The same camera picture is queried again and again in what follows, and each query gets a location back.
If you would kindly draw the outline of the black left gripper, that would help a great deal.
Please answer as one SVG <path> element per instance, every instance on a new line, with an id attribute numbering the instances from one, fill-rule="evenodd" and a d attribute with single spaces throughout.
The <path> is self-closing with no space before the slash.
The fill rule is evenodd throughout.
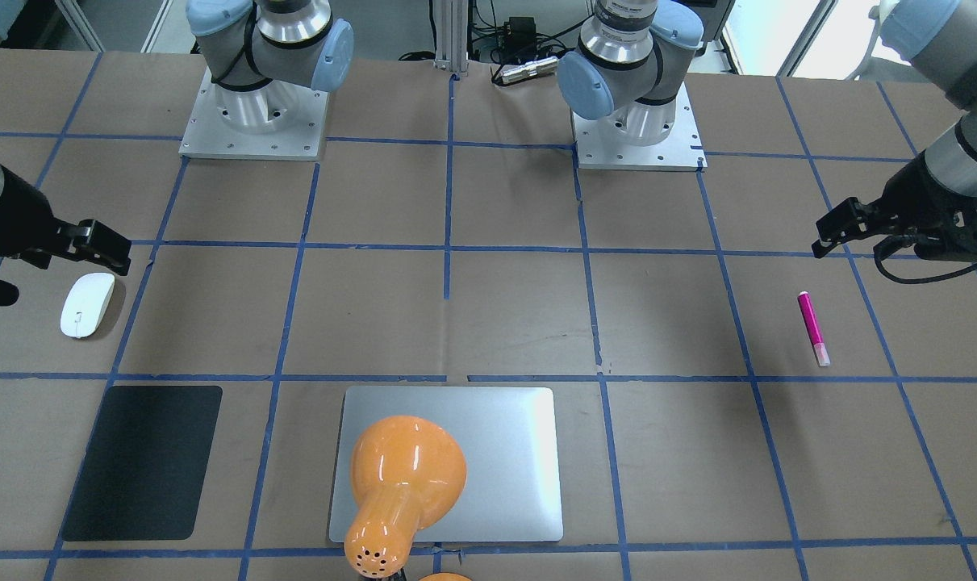
<path id="1" fill-rule="evenodd" d="M 848 198 L 816 222 L 810 245 L 817 260 L 835 248 L 885 232 L 875 246 L 880 260 L 912 248 L 921 260 L 977 262 L 977 196 L 955 194 L 932 177 L 925 155 L 891 177 L 878 201 Z"/>

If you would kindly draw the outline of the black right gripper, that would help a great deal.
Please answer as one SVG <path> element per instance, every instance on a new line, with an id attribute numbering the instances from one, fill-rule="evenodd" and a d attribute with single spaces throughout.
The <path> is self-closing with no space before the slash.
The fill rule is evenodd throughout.
<path id="1" fill-rule="evenodd" d="M 132 243 L 96 219 L 62 224 L 41 191 L 0 166 L 0 257 L 17 258 L 46 270 L 52 261 L 47 251 L 59 234 L 53 256 L 100 265 L 119 276 L 129 274 Z"/>

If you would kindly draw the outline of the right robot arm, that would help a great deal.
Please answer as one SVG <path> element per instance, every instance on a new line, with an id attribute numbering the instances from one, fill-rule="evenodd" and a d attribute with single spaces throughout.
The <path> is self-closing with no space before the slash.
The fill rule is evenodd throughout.
<path id="1" fill-rule="evenodd" d="M 344 84 L 354 30 L 327 1 L 190 1 L 207 60 L 181 151 L 190 158 L 315 161 L 329 96 Z M 37 187 L 0 162 L 0 257 L 47 269 L 54 257 L 129 272 L 131 241 L 96 219 L 54 216 Z"/>

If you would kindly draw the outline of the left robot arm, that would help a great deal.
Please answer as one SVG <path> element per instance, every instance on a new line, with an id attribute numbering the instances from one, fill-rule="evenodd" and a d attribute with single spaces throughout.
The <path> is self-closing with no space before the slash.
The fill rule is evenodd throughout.
<path id="1" fill-rule="evenodd" d="M 814 257 L 871 236 L 889 257 L 977 265 L 977 1 L 883 1 L 883 45 L 942 89 L 962 117 L 916 155 L 871 203 L 854 196 L 816 222 Z M 672 109 L 703 24 L 674 1 L 599 1 L 557 80 L 574 114 L 599 120 L 629 107 Z"/>

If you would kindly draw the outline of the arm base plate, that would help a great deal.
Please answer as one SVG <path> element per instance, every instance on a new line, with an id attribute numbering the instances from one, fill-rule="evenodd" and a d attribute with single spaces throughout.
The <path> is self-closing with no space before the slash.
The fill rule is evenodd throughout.
<path id="1" fill-rule="evenodd" d="M 211 82 L 205 70 L 179 154 L 225 161 L 312 161 L 321 157 L 330 94 L 273 81 L 251 92 Z"/>
<path id="2" fill-rule="evenodd" d="M 708 166 L 687 86 L 661 106 L 633 102 L 599 120 L 570 114 L 581 169 L 698 172 Z"/>

